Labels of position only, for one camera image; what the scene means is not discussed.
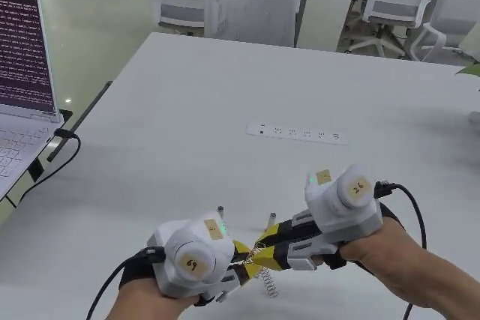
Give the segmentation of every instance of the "green plant leaf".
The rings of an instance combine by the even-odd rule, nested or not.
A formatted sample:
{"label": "green plant leaf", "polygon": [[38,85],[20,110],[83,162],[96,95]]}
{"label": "green plant leaf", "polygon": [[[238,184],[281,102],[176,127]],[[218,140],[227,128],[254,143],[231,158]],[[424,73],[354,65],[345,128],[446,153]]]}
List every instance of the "green plant leaf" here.
{"label": "green plant leaf", "polygon": [[480,64],[475,64],[465,69],[460,70],[457,74],[472,74],[480,76]]}

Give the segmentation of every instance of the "laptop screen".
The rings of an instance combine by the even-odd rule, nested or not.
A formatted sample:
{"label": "laptop screen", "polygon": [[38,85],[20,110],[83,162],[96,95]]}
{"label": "laptop screen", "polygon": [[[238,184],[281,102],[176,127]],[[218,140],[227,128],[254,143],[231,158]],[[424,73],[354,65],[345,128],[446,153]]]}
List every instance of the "laptop screen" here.
{"label": "laptop screen", "polygon": [[39,0],[0,0],[0,104],[55,114]]}

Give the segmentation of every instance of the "laptop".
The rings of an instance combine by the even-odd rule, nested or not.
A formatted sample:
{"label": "laptop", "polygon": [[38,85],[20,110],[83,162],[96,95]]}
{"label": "laptop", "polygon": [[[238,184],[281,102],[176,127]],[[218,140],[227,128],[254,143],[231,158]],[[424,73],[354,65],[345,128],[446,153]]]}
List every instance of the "laptop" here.
{"label": "laptop", "polygon": [[40,0],[0,0],[0,199],[63,125]]}

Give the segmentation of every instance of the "white cabinet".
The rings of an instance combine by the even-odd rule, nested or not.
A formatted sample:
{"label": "white cabinet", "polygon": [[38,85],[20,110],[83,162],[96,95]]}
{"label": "white cabinet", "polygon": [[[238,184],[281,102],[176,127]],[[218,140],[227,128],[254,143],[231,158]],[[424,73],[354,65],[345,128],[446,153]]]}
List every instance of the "white cabinet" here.
{"label": "white cabinet", "polygon": [[334,52],[352,0],[307,0],[297,47]]}

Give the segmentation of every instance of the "number label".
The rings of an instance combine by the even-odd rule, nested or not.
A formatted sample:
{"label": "number label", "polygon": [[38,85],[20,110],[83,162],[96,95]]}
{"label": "number label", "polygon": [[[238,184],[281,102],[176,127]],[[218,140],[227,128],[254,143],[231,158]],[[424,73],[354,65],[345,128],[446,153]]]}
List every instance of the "number label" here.
{"label": "number label", "polygon": [[205,220],[204,223],[212,240],[221,240],[224,238],[214,219]]}
{"label": "number label", "polygon": [[193,259],[190,259],[187,261],[187,266],[191,266],[192,267],[192,271],[195,271],[195,269],[197,268],[198,264],[195,260]]}
{"label": "number label", "polygon": [[318,185],[322,185],[324,183],[329,183],[330,181],[332,181],[332,177],[330,176],[330,171],[328,169],[316,173],[316,176],[316,183]]}
{"label": "number label", "polygon": [[177,262],[177,265],[194,275],[197,279],[202,278],[208,270],[207,265],[191,254],[184,254]]}
{"label": "number label", "polygon": [[365,177],[361,176],[348,186],[348,191],[354,200],[359,200],[372,191],[372,186]]}

